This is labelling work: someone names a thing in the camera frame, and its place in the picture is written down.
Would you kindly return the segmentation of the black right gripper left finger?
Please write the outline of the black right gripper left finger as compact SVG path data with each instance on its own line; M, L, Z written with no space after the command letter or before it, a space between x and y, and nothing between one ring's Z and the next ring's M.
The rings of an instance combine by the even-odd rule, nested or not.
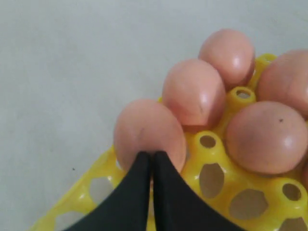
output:
M67 231L144 231L147 227L151 157L139 152L113 192Z

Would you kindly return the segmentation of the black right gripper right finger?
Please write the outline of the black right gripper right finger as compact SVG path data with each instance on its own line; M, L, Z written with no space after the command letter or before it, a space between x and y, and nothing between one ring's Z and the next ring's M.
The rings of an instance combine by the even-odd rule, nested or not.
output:
M154 218L158 231L241 231L183 180L166 152L153 156Z

